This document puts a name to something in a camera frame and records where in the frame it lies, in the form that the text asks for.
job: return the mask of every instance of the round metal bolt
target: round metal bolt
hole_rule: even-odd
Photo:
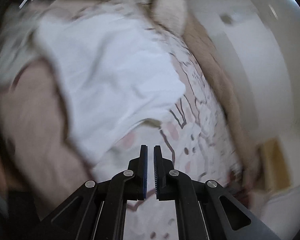
[[[123,172],[124,176],[130,177],[133,175],[133,171],[132,170],[126,170]]]
[[[179,171],[177,171],[177,170],[171,170],[171,171],[169,171],[169,174],[171,175],[171,176],[178,176],[179,175]]]
[[[84,185],[86,187],[94,187],[96,183],[93,180],[88,180]]]
[[[209,186],[209,187],[217,187],[217,182],[216,181],[214,181],[214,180],[209,180],[208,182],[207,182],[207,185]]]

